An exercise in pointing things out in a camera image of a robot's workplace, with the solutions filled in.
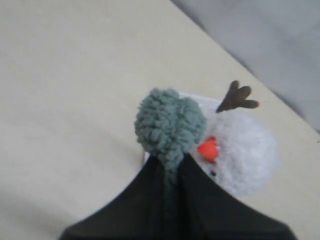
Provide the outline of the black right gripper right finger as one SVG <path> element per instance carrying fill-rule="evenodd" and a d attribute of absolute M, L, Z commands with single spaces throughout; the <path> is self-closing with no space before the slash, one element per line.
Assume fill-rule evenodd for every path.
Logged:
<path fill-rule="evenodd" d="M 295 240 L 290 227 L 237 200 L 214 183 L 190 154 L 178 167 L 182 240 Z"/>

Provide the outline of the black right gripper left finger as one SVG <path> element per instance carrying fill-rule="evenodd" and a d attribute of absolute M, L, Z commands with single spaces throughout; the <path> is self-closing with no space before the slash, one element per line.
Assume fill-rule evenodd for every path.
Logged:
<path fill-rule="evenodd" d="M 134 180 L 110 203 L 67 227 L 62 240 L 169 240 L 161 162 L 150 156 Z"/>

